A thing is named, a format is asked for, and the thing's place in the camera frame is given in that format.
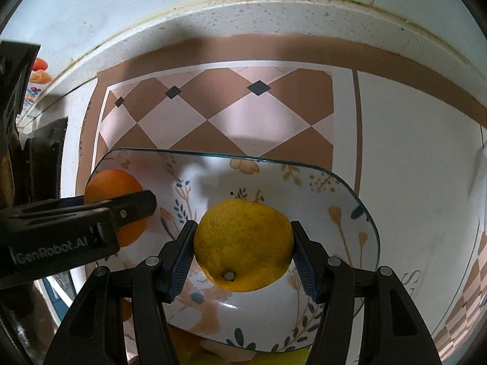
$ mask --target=black diamond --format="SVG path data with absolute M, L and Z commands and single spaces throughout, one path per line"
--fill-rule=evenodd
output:
M 255 93 L 257 96 L 260 96 L 264 92 L 267 92 L 271 87 L 269 85 L 264 84 L 261 80 L 253 83 L 252 85 L 247 87 L 252 93 Z
M 166 96 L 169 97 L 170 99 L 173 99 L 180 93 L 181 93 L 181 89 L 175 85 L 166 92 Z
M 117 107 L 120 107 L 120 106 L 123 104 L 123 102 L 124 102 L 124 101 L 125 101 L 125 100 L 123 99 L 123 97 L 119 97 L 119 98 L 117 99 L 117 101 L 115 102 L 115 105 L 116 105 Z

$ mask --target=yellow fruit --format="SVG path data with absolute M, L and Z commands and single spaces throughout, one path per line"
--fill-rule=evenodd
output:
M 224 290 L 248 292 L 286 273 L 294 237 L 284 214 L 263 204 L 231 199 L 203 215 L 193 247 L 209 280 Z
M 135 177 L 122 170 L 104 170 L 95 175 L 86 186 L 84 203 L 94 203 L 113 197 L 143 191 Z M 126 247 L 137 240 L 147 228 L 147 218 L 121 226 L 117 231 L 118 245 Z
M 285 353 L 257 353 L 250 360 L 250 365 L 304 365 L 308 355 L 308 349 Z
M 227 363 L 223 359 L 221 359 L 218 355 L 201 353 L 196 358 L 189 361 L 187 365 L 227 365 Z
M 179 362 L 187 363 L 203 351 L 201 338 L 183 329 L 169 325 L 172 344 L 178 355 Z

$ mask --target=floral patterned plate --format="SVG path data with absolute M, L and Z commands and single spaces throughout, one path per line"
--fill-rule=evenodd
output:
M 336 175 L 318 167 L 196 152 L 116 149 L 93 175 L 121 169 L 157 197 L 142 236 L 99 262 L 130 268 L 177 237 L 188 219 L 199 222 L 215 203 L 232 197 L 268 204 L 301 222 L 311 240 L 350 265 L 375 270 L 379 236 L 362 202 Z M 361 301 L 356 301 L 356 311 Z M 167 320 L 206 339 L 257 351 L 293 351 L 312 344 L 322 305 L 304 293 L 296 268 L 257 291 L 233 293 L 213 285 L 193 261 L 183 292 L 165 305 Z

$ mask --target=lemon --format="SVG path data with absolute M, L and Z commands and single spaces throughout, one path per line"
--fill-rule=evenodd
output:
M 196 358 L 186 363 L 187 365 L 227 365 L 218 355 L 201 353 Z
M 304 365 L 308 355 L 308 349 L 285 353 L 257 353 L 250 360 L 250 365 Z
M 272 207 L 241 199 L 211 207 L 195 234 L 196 261 L 224 290 L 255 291 L 286 273 L 294 237 L 286 216 Z

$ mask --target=metal bolt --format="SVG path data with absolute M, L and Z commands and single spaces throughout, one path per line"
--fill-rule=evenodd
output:
M 380 268 L 380 274 L 383 276 L 392 276 L 393 270 L 389 266 L 382 266 Z
M 159 258 L 156 256 L 150 256 L 145 260 L 145 264 L 147 266 L 155 266 L 159 263 Z
M 342 260 L 336 256 L 331 256 L 328 258 L 328 265 L 330 266 L 340 266 L 340 263 L 342 263 Z
M 227 270 L 223 272 L 222 277 L 227 281 L 233 281 L 235 280 L 235 272 L 233 272 L 232 270 Z
M 95 275 L 95 276 L 98 276 L 98 277 L 104 276 L 104 275 L 106 275 L 106 274 L 107 274 L 107 270 L 108 270 L 108 268 L 107 268 L 107 267 L 105 267 L 105 266 L 100 266 L 100 267 L 98 267 L 98 268 L 96 268 L 96 269 L 94 270 L 94 275 Z

